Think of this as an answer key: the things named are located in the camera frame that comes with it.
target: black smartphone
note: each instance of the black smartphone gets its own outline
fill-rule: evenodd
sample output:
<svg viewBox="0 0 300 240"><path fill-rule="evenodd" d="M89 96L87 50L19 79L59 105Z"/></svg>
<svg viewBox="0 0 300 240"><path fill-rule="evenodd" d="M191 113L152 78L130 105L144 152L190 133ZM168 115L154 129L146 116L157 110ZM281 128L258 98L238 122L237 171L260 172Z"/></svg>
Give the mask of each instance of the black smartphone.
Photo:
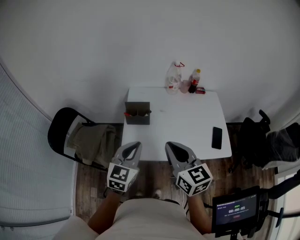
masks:
<svg viewBox="0 0 300 240"><path fill-rule="evenodd" d="M213 127L212 129L212 143L211 147L215 149L222 148L222 129Z"/></svg>

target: display screen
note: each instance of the display screen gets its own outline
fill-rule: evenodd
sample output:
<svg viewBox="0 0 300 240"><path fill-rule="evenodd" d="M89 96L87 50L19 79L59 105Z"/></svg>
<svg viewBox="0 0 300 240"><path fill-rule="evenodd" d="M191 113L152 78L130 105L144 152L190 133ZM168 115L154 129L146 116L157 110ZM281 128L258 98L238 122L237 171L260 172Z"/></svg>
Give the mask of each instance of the display screen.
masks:
<svg viewBox="0 0 300 240"><path fill-rule="evenodd" d="M237 222L256 214L256 195L217 204L216 225Z"/></svg>

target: white table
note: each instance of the white table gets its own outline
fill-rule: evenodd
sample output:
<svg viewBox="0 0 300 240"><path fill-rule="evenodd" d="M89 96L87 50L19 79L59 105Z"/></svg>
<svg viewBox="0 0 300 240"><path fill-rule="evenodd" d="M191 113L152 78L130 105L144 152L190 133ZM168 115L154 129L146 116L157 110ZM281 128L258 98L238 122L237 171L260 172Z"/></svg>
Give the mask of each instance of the white table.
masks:
<svg viewBox="0 0 300 240"><path fill-rule="evenodd" d="M167 161L165 143L182 143L199 159L226 158L231 147L222 107L217 93L169 95L165 88L134 87L129 102L150 102L150 125L128 125L124 120L122 145L140 141L140 160ZM212 129L223 130L222 149L211 147Z"/></svg>

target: person's arm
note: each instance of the person's arm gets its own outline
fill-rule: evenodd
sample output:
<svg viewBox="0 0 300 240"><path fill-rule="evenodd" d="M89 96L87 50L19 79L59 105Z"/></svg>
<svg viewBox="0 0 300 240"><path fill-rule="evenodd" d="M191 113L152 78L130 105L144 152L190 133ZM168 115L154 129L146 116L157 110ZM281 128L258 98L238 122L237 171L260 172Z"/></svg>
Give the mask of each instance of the person's arm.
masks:
<svg viewBox="0 0 300 240"><path fill-rule="evenodd" d="M211 218L208 216L199 194L187 197L189 216L193 226L201 233L211 233Z"/></svg>
<svg viewBox="0 0 300 240"><path fill-rule="evenodd" d="M110 191L97 211L90 218L88 225L95 232L101 234L113 225L121 195Z"/></svg>

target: beige shirt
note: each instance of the beige shirt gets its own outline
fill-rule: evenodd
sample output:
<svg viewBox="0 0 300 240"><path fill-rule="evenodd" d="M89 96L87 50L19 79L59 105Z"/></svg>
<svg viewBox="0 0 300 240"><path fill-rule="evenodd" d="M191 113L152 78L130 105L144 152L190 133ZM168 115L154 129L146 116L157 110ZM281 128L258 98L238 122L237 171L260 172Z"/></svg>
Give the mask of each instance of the beige shirt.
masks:
<svg viewBox="0 0 300 240"><path fill-rule="evenodd" d="M187 219L180 205L146 198L124 202L116 212L112 227L101 235L91 230L80 218L72 216L54 239L211 240L214 235L202 236Z"/></svg>

